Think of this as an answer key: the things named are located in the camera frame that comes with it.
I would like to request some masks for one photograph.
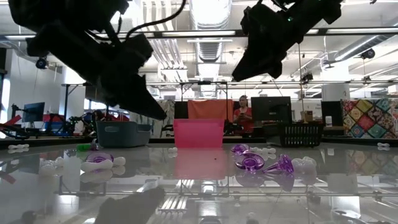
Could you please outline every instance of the black plastic crate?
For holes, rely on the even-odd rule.
[[[314,147],[322,140],[323,125],[313,123],[279,124],[280,145],[283,147]]]

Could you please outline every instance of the red shirt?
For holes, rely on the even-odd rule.
[[[240,113],[242,113],[241,110],[236,109],[234,111],[234,116],[238,117]],[[252,116],[251,108],[248,107],[248,109],[246,110],[246,112],[244,114],[246,114],[248,116]],[[253,120],[242,119],[242,120],[239,120],[237,123],[240,124],[241,126],[243,126],[244,132],[253,132],[253,127],[254,127]]]

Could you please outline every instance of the pink container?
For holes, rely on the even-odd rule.
[[[174,139],[178,148],[222,147],[223,135],[222,119],[174,120]]]

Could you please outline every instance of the gray plastic bin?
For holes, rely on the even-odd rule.
[[[136,147],[149,142],[151,126],[133,121],[97,121],[98,143],[102,147]]]

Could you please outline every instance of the woman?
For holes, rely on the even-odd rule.
[[[243,126],[244,132],[252,132],[254,122],[251,115],[251,108],[248,107],[248,98],[243,95],[239,98],[239,109],[234,111],[234,123]]]

